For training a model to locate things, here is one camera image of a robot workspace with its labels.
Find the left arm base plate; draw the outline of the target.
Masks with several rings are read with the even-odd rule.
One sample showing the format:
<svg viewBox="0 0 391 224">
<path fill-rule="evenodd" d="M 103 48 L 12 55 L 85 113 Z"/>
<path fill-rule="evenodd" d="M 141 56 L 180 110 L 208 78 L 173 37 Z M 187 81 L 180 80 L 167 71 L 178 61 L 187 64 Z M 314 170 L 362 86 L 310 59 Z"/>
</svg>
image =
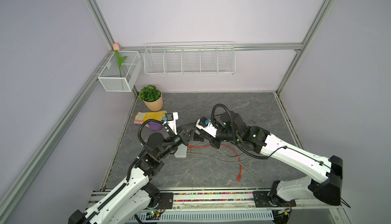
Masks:
<svg viewBox="0 0 391 224">
<path fill-rule="evenodd" d="M 174 194 L 172 192 L 160 192 L 151 198 L 148 209 L 172 209 Z"/>
</svg>

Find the white network switch box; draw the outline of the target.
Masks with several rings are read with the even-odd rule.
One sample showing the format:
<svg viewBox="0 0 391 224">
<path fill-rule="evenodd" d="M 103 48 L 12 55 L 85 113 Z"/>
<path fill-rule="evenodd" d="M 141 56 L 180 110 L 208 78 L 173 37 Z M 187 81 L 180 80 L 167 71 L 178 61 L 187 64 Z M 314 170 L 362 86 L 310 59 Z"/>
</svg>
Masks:
<svg viewBox="0 0 391 224">
<path fill-rule="evenodd" d="M 174 154 L 175 158 L 186 158 L 187 156 L 187 146 L 186 145 L 180 145 L 177 149 L 177 151 Z"/>
</svg>

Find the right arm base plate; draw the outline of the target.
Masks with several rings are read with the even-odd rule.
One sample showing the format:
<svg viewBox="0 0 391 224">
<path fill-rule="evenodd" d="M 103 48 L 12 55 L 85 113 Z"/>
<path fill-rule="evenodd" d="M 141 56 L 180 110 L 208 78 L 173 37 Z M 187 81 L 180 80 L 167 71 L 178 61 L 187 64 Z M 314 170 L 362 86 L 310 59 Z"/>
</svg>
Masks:
<svg viewBox="0 0 391 224">
<path fill-rule="evenodd" d="M 296 201 L 285 201 L 278 196 L 269 196 L 269 191 L 253 191 L 253 200 L 257 208 L 266 207 L 296 207 Z"/>
</svg>

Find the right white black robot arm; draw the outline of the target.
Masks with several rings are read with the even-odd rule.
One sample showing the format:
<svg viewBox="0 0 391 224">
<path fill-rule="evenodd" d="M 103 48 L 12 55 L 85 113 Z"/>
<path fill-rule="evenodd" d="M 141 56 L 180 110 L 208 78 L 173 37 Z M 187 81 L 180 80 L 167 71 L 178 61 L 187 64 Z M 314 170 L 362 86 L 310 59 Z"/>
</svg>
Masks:
<svg viewBox="0 0 391 224">
<path fill-rule="evenodd" d="M 318 199 L 331 206 L 341 204 L 341 158 L 335 155 L 327 158 L 300 149 L 261 127 L 246 125 L 233 111 L 223 113 L 220 122 L 201 119 L 197 126 L 210 135 L 217 148 L 227 141 L 252 158 L 274 158 L 304 173 L 304 177 L 296 180 L 273 182 L 268 193 L 273 206 L 283 206 L 296 199 Z"/>
</svg>

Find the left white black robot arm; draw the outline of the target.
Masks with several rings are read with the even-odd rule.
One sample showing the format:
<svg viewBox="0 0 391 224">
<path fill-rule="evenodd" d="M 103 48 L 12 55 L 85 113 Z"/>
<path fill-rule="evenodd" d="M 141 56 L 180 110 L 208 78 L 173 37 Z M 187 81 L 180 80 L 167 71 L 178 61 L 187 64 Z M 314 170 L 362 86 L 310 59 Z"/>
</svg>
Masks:
<svg viewBox="0 0 391 224">
<path fill-rule="evenodd" d="M 169 137 L 154 133 L 142 138 L 142 124 L 137 137 L 143 150 L 128 168 L 126 177 L 97 204 L 81 212 L 76 210 L 69 218 L 70 224 L 124 224 L 139 212 L 159 205 L 160 191 L 151 179 L 164 166 L 163 159 L 175 153 L 180 145 L 188 146 L 194 135 L 193 128 L 176 127 L 170 122 L 160 122 Z"/>
</svg>

